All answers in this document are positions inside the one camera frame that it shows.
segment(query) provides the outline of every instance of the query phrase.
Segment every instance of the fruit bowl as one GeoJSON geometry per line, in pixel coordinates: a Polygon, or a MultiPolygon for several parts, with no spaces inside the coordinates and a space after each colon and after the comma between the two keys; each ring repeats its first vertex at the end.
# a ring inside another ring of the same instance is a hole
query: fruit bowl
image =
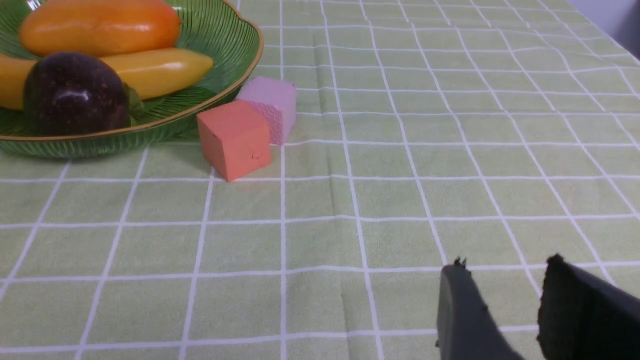
{"type": "MultiPolygon", "coordinates": [[[[45,0],[0,1],[0,53],[38,58],[21,45],[22,20],[45,0]]],[[[166,0],[182,24],[176,47],[213,58],[215,66],[195,85],[144,101],[135,123],[122,129],[78,136],[38,136],[21,111],[0,108],[0,150],[44,158],[113,154],[167,140],[196,128],[198,112],[232,101],[262,56],[258,26],[227,0],[166,0]]]]}

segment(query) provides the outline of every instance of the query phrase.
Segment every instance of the bowl rim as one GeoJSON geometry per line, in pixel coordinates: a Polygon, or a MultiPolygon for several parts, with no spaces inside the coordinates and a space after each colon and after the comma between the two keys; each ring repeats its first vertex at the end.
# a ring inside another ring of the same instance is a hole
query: bowl rim
{"type": "Polygon", "coordinates": [[[142,124],[142,125],[124,127],[124,128],[116,129],[116,130],[100,131],[98,133],[90,133],[90,134],[84,134],[84,135],[65,135],[65,136],[7,136],[7,135],[0,135],[0,142],[60,142],[60,141],[69,141],[69,140],[86,140],[86,139],[91,139],[91,138],[100,138],[100,137],[104,137],[104,136],[123,135],[123,134],[128,134],[128,133],[135,133],[137,131],[141,131],[141,130],[144,130],[144,129],[149,129],[151,127],[156,127],[156,126],[159,126],[159,125],[163,125],[163,124],[166,124],[166,123],[171,122],[173,120],[177,120],[177,119],[179,119],[181,117],[184,117],[186,115],[190,115],[190,114],[192,114],[194,112],[197,112],[198,110],[200,110],[202,108],[205,108],[208,105],[210,105],[210,104],[222,99],[223,97],[227,96],[230,92],[234,91],[241,83],[245,82],[249,78],[249,76],[251,75],[251,73],[253,72],[255,67],[258,65],[258,62],[260,61],[260,58],[262,57],[262,52],[264,51],[264,36],[262,34],[262,30],[260,29],[260,26],[258,26],[253,21],[248,20],[247,18],[243,17],[242,14],[240,14],[240,11],[238,11],[238,9],[236,9],[236,7],[229,0],[218,0],[218,1],[222,1],[222,3],[224,3],[231,10],[233,10],[233,12],[236,14],[237,18],[240,21],[243,21],[243,22],[249,24],[258,33],[258,52],[256,53],[253,61],[251,62],[251,64],[247,68],[247,70],[244,72],[244,74],[238,80],[236,80],[231,85],[227,86],[226,89],[224,89],[224,91],[220,92],[218,95],[216,95],[214,97],[211,97],[210,99],[205,100],[205,101],[201,102],[200,104],[197,104],[196,106],[193,106],[193,107],[191,107],[189,109],[186,109],[186,110],[181,111],[179,113],[173,114],[173,115],[171,115],[169,117],[165,117],[163,119],[156,120],[156,121],[149,122],[149,123],[142,124]]]}

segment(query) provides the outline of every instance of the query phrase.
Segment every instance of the tablecloth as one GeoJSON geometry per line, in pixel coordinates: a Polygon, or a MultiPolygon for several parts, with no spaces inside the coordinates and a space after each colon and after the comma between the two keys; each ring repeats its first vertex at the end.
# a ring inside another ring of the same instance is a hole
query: tablecloth
{"type": "Polygon", "coordinates": [[[438,359],[456,256],[527,359],[548,256],[640,295],[640,66],[565,0],[235,4],[287,144],[2,154],[0,359],[438,359]]]}

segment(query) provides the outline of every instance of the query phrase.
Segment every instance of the wall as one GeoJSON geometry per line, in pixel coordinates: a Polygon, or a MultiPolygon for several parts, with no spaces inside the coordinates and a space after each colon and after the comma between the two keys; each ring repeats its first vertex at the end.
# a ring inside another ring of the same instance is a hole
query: wall
{"type": "Polygon", "coordinates": [[[630,53],[640,57],[640,1],[567,1],[630,53]]]}

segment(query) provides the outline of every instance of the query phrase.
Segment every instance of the foam block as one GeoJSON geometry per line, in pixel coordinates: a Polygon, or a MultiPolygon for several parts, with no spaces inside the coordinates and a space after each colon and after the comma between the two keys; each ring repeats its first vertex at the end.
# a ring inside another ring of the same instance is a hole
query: foam block
{"type": "Polygon", "coordinates": [[[197,118],[202,154],[226,181],[271,163],[269,124],[248,102],[232,101],[197,118]]]}
{"type": "Polygon", "coordinates": [[[269,122],[271,143],[282,145],[296,122],[296,87],[286,81],[257,76],[236,97],[248,101],[269,122]]]}

